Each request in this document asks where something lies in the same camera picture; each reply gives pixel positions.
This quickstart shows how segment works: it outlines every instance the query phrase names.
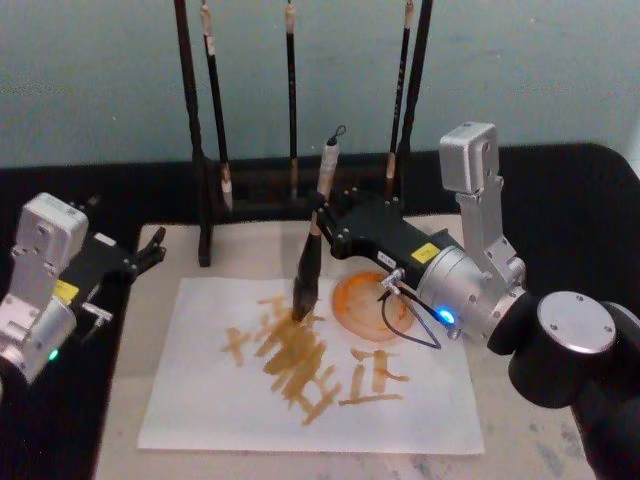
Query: white table surface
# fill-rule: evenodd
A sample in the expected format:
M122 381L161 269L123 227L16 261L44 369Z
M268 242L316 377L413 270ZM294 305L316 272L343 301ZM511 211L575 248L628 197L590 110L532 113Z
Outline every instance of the white table surface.
M448 228L462 243L459 216L412 218L425 231ZM157 226L145 226L145 244ZM131 290L95 478L165 479L591 479L568 408L538 408L513 389L508 357L464 338L484 437L485 454L378 455L148 451L136 447L182 277L248 279L293 277L308 222L217 226L213 266L197 262L199 229L167 226L165 261L141 276ZM323 275L371 265L365 259L338 262L326 248Z

